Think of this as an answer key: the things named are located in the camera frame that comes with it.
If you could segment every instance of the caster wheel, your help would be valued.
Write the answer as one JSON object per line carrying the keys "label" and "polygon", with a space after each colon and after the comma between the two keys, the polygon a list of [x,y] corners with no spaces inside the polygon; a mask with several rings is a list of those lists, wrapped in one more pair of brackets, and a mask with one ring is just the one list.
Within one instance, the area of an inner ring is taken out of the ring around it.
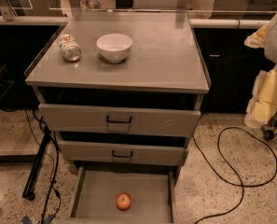
{"label": "caster wheel", "polygon": [[33,201],[35,199],[35,193],[32,192],[27,198],[28,201]]}
{"label": "caster wheel", "polygon": [[273,131],[265,131],[264,138],[265,140],[272,140],[275,137],[275,133]]}

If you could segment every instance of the bottom drawer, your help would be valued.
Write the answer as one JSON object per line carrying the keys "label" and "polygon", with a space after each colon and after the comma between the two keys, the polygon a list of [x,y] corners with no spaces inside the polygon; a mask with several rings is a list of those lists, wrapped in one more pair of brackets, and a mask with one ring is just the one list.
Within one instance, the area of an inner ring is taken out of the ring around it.
{"label": "bottom drawer", "polygon": [[[121,192],[132,197],[131,207],[120,211]],[[67,220],[76,223],[174,223],[175,198],[171,167],[87,162],[78,172],[77,186]]]}

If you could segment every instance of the white bowl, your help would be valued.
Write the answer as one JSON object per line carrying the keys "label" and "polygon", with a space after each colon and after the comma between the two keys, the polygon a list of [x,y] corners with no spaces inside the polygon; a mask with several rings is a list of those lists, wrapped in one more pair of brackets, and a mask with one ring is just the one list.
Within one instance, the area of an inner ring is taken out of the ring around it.
{"label": "white bowl", "polygon": [[120,63],[130,55],[132,40],[127,35],[109,34],[97,40],[97,47],[110,63]]}

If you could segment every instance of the terrazzo floor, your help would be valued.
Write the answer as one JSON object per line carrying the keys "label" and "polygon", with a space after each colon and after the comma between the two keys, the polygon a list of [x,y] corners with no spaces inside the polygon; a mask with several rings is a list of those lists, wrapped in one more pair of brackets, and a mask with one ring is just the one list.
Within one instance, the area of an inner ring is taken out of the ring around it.
{"label": "terrazzo floor", "polygon": [[[38,150],[30,126],[38,143],[42,132],[31,110],[5,112],[0,110],[0,155],[35,154]],[[241,114],[204,114],[195,132],[195,140],[207,160],[215,170],[232,183],[239,179],[218,153],[217,140],[220,133],[231,126],[243,128],[263,140],[259,129],[251,129],[243,124]],[[277,156],[277,136],[269,142]],[[271,151],[242,130],[227,129],[222,132],[220,150],[242,178],[244,185],[259,185],[270,180],[276,172],[276,160]],[[55,159],[55,149],[50,143],[47,153]],[[39,176],[35,184],[35,199],[28,201],[22,193],[30,174],[31,165],[0,166],[0,223],[40,223],[52,159],[44,156]],[[61,207],[55,220],[68,218],[71,196],[76,184],[76,175],[71,172],[71,164],[62,155],[55,188],[61,194]],[[175,186],[176,216],[178,224],[197,223],[210,215],[228,212],[242,197],[242,188],[232,186],[218,177],[207,164],[193,140],[189,144],[187,161]],[[59,199],[51,192],[47,216],[55,213]],[[277,223],[277,174],[267,185],[245,188],[241,204],[232,212],[220,217],[206,218],[198,223]]]}

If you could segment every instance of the cabinet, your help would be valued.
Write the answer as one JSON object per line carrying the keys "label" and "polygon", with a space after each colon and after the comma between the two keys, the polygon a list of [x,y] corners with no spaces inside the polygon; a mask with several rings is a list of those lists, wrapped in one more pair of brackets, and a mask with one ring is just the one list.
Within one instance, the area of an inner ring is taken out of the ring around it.
{"label": "cabinet", "polygon": [[251,49],[243,44],[246,37],[255,31],[195,28],[195,36],[212,80],[201,111],[246,112],[259,71],[270,71],[274,66],[265,58],[263,49]]}
{"label": "cabinet", "polygon": [[[26,78],[63,156],[82,162],[59,223],[174,223],[174,185],[209,90],[186,14],[80,12],[62,32],[76,37],[81,60],[65,62],[54,42]],[[100,57],[95,42],[107,33],[132,38],[122,63]],[[115,206],[123,191],[127,212]]]}

